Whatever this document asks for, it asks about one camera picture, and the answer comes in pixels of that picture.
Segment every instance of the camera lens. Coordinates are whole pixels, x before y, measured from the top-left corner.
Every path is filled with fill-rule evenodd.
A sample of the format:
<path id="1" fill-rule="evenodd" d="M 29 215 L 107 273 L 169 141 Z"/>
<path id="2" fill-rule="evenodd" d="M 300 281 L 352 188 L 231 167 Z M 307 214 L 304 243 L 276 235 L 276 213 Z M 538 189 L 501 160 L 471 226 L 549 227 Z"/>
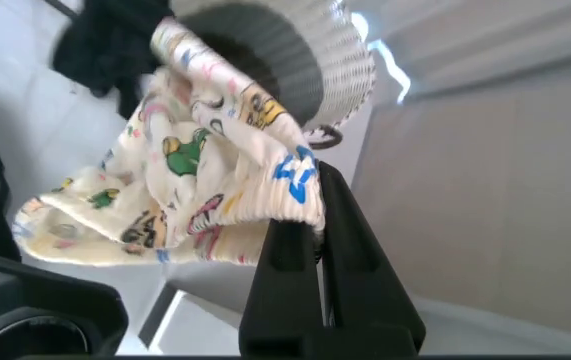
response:
<path id="1" fill-rule="evenodd" d="M 67 319 L 35 316 L 0 330 L 0 360 L 71 354 L 89 354 L 89 346 L 83 331 Z"/>

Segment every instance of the green frog print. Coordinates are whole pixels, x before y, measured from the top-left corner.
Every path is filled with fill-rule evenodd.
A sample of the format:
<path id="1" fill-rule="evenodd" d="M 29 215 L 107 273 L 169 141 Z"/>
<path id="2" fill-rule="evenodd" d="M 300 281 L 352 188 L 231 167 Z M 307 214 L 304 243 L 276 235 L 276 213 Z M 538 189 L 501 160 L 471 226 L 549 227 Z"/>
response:
<path id="1" fill-rule="evenodd" d="M 105 189 L 89 198 L 89 202 L 94 204 L 94 209 L 102 209 L 110 206 L 119 192 L 118 189 Z"/>
<path id="2" fill-rule="evenodd" d="M 205 129 L 198 129 L 194 131 L 192 141 L 189 143 L 181 143 L 174 136 L 163 139 L 163 153 L 169 169 L 178 176 L 196 175 L 201 151 L 209 134 Z"/>

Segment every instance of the black cloth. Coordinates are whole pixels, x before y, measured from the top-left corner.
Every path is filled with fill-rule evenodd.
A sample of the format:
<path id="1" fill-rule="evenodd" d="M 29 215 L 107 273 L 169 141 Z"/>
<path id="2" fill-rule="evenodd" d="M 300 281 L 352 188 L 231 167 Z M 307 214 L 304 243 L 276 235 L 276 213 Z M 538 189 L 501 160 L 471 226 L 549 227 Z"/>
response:
<path id="1" fill-rule="evenodd" d="M 127 119 L 140 100 L 140 76 L 159 66 L 149 47 L 154 29 L 172 15 L 167 0 L 85 0 L 56 46 L 52 67 L 97 97 L 118 89 L 118 113 Z"/>

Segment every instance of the patterned fabric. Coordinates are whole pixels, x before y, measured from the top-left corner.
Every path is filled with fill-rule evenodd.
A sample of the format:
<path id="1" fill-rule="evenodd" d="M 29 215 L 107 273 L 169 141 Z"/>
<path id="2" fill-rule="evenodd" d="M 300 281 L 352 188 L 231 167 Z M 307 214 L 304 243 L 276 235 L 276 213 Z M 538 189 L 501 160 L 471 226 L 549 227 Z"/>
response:
<path id="1" fill-rule="evenodd" d="M 100 166 L 18 212 L 34 257 L 99 266 L 256 264 L 270 219 L 319 234 L 314 156 L 286 110 L 173 20 L 152 37 L 167 65 Z"/>

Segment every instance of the baby clothing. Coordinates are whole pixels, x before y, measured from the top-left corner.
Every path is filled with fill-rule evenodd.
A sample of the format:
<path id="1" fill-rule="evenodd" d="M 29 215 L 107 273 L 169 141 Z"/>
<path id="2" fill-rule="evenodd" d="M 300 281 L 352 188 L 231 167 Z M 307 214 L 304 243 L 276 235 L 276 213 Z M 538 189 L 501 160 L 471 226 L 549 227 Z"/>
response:
<path id="1" fill-rule="evenodd" d="M 324 205 L 313 153 L 287 111 L 172 19 L 166 65 L 98 167 L 26 203 L 12 232 L 30 255 L 98 266 L 256 264 L 271 219 L 311 225 Z"/>

